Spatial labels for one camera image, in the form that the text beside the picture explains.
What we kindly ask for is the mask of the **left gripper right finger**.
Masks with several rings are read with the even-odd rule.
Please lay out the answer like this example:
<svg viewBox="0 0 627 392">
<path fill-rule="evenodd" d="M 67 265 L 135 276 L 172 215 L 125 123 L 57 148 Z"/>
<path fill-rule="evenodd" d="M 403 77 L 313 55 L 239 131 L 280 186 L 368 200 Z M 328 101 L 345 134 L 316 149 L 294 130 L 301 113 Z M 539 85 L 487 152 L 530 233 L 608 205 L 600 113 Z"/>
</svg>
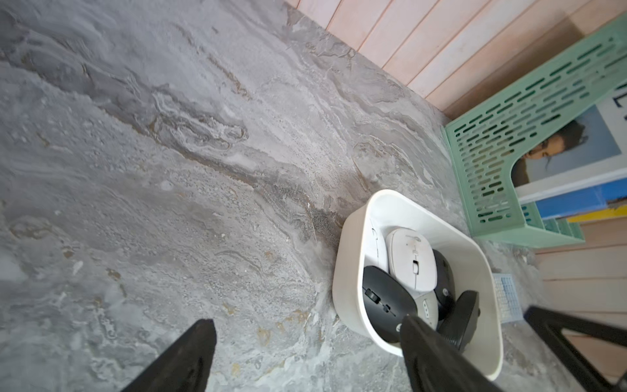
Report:
<svg viewBox="0 0 627 392">
<path fill-rule="evenodd" d="M 414 391 L 498 391 L 449 342 L 416 316 L 403 318 L 400 344 Z"/>
</svg>

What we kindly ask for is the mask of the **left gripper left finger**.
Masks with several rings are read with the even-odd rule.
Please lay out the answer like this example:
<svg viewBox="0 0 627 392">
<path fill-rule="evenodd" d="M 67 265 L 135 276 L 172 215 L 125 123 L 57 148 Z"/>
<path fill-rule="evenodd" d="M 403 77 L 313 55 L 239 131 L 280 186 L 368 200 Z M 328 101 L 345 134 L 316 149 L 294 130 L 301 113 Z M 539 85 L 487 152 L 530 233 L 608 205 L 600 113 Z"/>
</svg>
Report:
<svg viewBox="0 0 627 392">
<path fill-rule="evenodd" d="M 200 319 L 123 391 L 204 391 L 217 345 L 211 319 Z"/>
</svg>

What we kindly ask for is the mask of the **white grey mouse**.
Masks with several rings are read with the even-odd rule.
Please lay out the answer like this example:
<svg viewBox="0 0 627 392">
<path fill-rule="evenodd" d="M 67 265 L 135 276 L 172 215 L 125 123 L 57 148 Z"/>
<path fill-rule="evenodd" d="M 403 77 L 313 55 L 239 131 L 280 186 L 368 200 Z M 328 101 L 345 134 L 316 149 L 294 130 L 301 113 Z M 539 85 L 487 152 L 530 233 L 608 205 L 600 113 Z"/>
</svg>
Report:
<svg viewBox="0 0 627 392">
<path fill-rule="evenodd" d="M 435 292 L 421 292 L 414 297 L 418 317 L 436 330 L 439 323 L 439 303 Z"/>
</svg>

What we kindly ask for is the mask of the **white plastic storage box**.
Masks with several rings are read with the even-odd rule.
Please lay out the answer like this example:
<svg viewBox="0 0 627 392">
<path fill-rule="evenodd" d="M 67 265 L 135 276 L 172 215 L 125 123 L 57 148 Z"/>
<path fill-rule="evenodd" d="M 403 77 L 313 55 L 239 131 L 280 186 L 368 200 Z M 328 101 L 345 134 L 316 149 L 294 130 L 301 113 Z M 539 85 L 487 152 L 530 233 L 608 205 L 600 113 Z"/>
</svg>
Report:
<svg viewBox="0 0 627 392">
<path fill-rule="evenodd" d="M 376 192 L 344 223 L 333 304 L 351 331 L 402 356 L 401 320 L 451 333 L 488 380 L 503 364 L 501 318 L 488 260 L 468 236 L 394 190 Z"/>
</svg>

